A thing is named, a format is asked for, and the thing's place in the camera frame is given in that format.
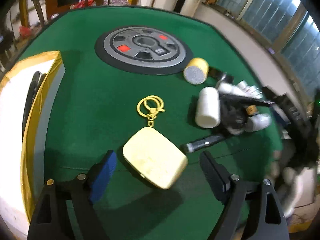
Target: silver screw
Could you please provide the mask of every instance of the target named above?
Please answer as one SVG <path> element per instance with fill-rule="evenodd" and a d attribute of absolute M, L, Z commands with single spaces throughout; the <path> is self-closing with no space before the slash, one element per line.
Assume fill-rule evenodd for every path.
<path fill-rule="evenodd" d="M 50 186 L 50 185 L 52 185 L 53 183 L 54 183 L 53 179 L 48 179 L 48 180 L 47 180 L 47 185 Z"/>
<path fill-rule="evenodd" d="M 271 181 L 268 179 L 264 179 L 263 183 L 269 186 L 271 184 Z"/>
<path fill-rule="evenodd" d="M 237 181 L 237 180 L 240 179 L 240 177 L 239 177 L 239 175 L 237 175 L 237 174 L 232 174 L 232 175 L 231 175 L 231 179 Z"/>
<path fill-rule="evenodd" d="M 77 177 L 79 180 L 84 180 L 85 179 L 85 174 L 81 173 Z"/>

